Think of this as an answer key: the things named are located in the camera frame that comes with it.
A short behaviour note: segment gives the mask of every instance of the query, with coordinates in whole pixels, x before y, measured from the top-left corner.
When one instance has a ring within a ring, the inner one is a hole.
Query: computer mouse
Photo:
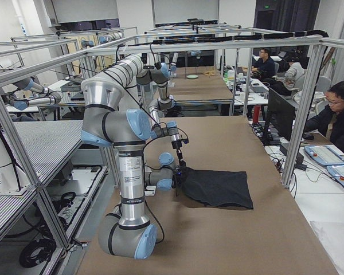
[[[314,140],[315,139],[315,136],[311,133],[304,133],[302,137],[303,137],[303,139],[306,139],[306,140]]]

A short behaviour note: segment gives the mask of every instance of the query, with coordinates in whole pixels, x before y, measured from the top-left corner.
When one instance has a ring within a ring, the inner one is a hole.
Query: brown table
[[[202,104],[229,104],[230,113],[232,113],[233,97],[224,80],[220,77],[218,71],[215,75],[207,76],[204,72],[210,71],[211,67],[188,67],[177,68],[177,77],[171,78],[175,83],[174,87],[169,87],[168,91],[173,95],[177,105],[202,105]],[[197,79],[188,79],[186,75],[196,74]]]
[[[244,117],[174,118],[189,135],[191,168],[246,171],[254,210],[203,207],[175,191],[147,197],[166,239],[146,260],[110,256],[94,238],[78,274],[337,274]],[[168,138],[146,148],[149,165],[172,151]],[[119,200],[112,195],[107,213]]]

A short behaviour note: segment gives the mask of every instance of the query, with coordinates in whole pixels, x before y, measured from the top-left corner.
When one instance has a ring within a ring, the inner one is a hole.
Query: man
[[[297,57],[289,56],[286,58],[286,61],[289,63],[290,68],[284,74],[283,81],[276,81],[272,78],[265,78],[262,80],[262,82],[269,83],[270,88],[282,96],[290,96],[292,94],[290,89],[293,88],[296,81],[304,75],[304,69]]]
[[[259,79],[263,79],[266,77],[272,77],[275,75],[275,65],[274,60],[270,57],[270,50],[266,48],[262,48],[259,51],[259,59],[254,63],[251,67],[251,72],[255,75],[255,73],[260,74],[260,77],[256,77]]]
[[[305,131],[318,131],[344,153],[344,81],[335,84],[325,93],[329,102],[317,116],[308,120]]]

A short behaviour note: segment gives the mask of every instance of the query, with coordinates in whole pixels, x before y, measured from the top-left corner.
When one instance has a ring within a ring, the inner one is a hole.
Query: glasses
[[[329,102],[329,105],[337,105],[337,104],[339,104],[339,103],[344,102],[344,100],[339,101],[339,102],[333,102],[333,101],[330,101],[330,100],[328,100],[328,99],[326,99],[326,100]]]

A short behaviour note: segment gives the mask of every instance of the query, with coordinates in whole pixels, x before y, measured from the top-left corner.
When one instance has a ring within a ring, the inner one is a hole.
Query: folded black garment
[[[188,197],[205,205],[253,209],[246,172],[187,168],[187,178],[182,184],[182,191]]]

